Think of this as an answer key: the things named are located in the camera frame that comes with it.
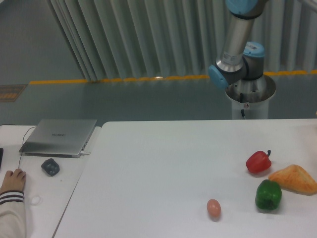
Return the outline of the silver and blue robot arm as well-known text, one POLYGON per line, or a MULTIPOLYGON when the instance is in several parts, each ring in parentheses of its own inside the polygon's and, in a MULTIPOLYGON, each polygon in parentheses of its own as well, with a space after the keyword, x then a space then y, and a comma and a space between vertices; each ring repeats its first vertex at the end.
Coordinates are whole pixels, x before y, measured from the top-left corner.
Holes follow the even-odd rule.
POLYGON ((227 0, 230 24, 222 51, 209 67, 221 89, 254 79, 247 58, 264 60, 269 72, 317 69, 317 2, 315 0, 227 0))

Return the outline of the person's hand on mouse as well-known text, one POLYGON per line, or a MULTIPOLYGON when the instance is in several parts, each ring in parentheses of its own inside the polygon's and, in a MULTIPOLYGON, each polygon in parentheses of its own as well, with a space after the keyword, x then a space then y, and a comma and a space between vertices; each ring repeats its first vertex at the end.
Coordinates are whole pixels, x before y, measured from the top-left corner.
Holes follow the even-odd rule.
POLYGON ((2 185, 0 187, 0 193, 9 191, 23 192, 26 182, 26 172, 22 169, 16 169, 15 171, 7 171, 5 173, 2 185))

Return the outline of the cream striped sleeve forearm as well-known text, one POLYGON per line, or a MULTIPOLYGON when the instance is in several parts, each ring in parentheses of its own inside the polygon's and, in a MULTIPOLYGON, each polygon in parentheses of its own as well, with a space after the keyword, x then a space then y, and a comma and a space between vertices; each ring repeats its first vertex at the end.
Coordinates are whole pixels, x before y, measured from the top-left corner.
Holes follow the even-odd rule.
POLYGON ((22 191, 11 190, 0 194, 0 237, 26 237, 26 215, 22 191))

